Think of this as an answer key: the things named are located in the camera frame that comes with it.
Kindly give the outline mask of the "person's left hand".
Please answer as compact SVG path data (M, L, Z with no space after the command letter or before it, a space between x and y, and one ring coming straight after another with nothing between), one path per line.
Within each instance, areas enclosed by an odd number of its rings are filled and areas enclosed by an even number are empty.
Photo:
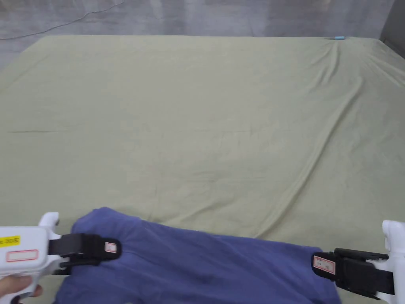
M34 275L6 275L0 279L0 302L10 304L15 297L21 297L24 292L28 297L38 297L43 288L36 281Z

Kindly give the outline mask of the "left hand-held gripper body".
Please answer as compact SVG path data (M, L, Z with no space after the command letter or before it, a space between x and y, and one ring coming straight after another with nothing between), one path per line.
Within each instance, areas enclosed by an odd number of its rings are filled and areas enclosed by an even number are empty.
M55 233L58 212L45 213L37 226L7 226L0 228L0 277L28 276L29 286L1 297L2 304L17 304L32 296L41 277L54 274L68 262L58 254L49 253L51 241L59 240Z

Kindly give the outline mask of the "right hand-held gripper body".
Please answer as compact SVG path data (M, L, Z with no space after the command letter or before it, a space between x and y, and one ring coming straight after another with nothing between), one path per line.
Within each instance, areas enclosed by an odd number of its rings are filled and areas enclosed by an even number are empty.
M377 269L393 274L394 294L378 292L377 297L384 301L405 300L405 223L384 220L382 223L385 248L388 260L378 260Z

